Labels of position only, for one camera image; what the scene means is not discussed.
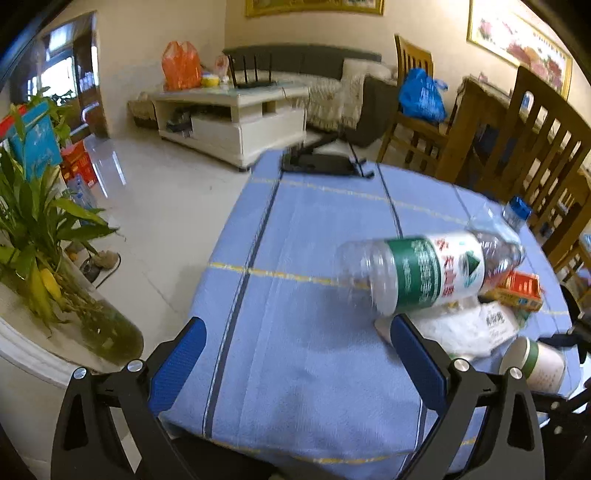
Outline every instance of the picture frame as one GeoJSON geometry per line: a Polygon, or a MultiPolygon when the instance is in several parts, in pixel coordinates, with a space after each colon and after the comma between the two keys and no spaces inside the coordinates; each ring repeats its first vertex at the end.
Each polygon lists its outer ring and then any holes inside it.
{"type": "Polygon", "coordinates": [[[572,56],[528,21],[510,10],[500,11],[495,4],[470,0],[468,42],[516,67],[525,66],[568,99],[572,56]]]}
{"type": "Polygon", "coordinates": [[[291,12],[352,12],[383,15],[385,0],[246,0],[246,16],[291,12]]]}

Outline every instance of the black phone stand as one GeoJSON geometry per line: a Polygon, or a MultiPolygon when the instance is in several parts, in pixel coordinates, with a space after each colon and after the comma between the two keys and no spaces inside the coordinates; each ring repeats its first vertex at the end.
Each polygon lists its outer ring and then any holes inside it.
{"type": "Polygon", "coordinates": [[[286,152],[281,159],[281,169],[291,173],[316,173],[322,175],[337,175],[342,177],[361,177],[372,179],[375,173],[365,173],[363,165],[367,159],[359,159],[351,142],[341,132],[327,134],[316,142],[305,147],[293,147],[286,152]],[[347,142],[353,154],[354,161],[351,162],[347,155],[315,153],[314,150],[329,145],[339,139],[347,142]]]}

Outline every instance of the metal screw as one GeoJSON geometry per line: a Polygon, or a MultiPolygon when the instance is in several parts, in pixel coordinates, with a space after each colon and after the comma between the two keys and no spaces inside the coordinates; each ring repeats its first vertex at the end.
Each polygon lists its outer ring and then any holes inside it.
{"type": "Polygon", "coordinates": [[[470,364],[466,362],[463,358],[458,358],[454,363],[453,366],[456,370],[460,372],[467,372],[470,370],[470,364]]]}
{"type": "Polygon", "coordinates": [[[86,368],[80,367],[74,370],[74,378],[77,380],[82,380],[86,376],[86,368]]]}
{"type": "Polygon", "coordinates": [[[132,360],[127,364],[127,370],[130,372],[139,372],[142,370],[144,363],[141,360],[132,360]]]}
{"type": "Polygon", "coordinates": [[[521,380],[521,378],[523,377],[523,373],[521,373],[521,370],[519,370],[516,367],[511,368],[511,370],[509,370],[509,373],[516,380],[521,380]]]}

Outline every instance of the sofa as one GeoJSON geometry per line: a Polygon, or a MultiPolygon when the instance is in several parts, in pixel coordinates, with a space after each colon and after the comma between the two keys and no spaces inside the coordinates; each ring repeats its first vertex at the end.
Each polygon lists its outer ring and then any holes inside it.
{"type": "Polygon", "coordinates": [[[227,48],[235,59],[236,79],[243,81],[243,61],[249,79],[254,58],[260,77],[293,80],[310,87],[301,100],[309,125],[324,131],[344,127],[351,143],[366,147],[386,131],[398,107],[396,71],[381,63],[382,56],[362,50],[324,45],[268,44],[227,48]]]}

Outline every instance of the wall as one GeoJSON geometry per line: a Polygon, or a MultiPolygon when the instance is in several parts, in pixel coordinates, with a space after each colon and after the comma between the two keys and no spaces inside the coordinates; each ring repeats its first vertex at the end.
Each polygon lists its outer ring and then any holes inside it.
{"type": "Polygon", "coordinates": [[[127,101],[164,80],[161,57],[171,40],[189,40],[204,64],[224,45],[225,0],[74,0],[44,30],[96,11],[100,92],[109,134],[131,123],[127,101]]]}
{"type": "MultiPolygon", "coordinates": [[[[544,34],[564,44],[518,0],[504,0],[544,34]]],[[[385,63],[396,65],[394,34],[433,54],[435,77],[448,83],[444,94],[453,106],[462,77],[484,72],[489,81],[509,91],[517,68],[466,42],[469,0],[385,0],[384,16],[348,13],[292,13],[246,18],[244,0],[228,0],[226,46],[261,43],[320,43],[376,51],[385,63]]],[[[591,86],[578,65],[573,66],[569,102],[591,125],[591,86]]]]}

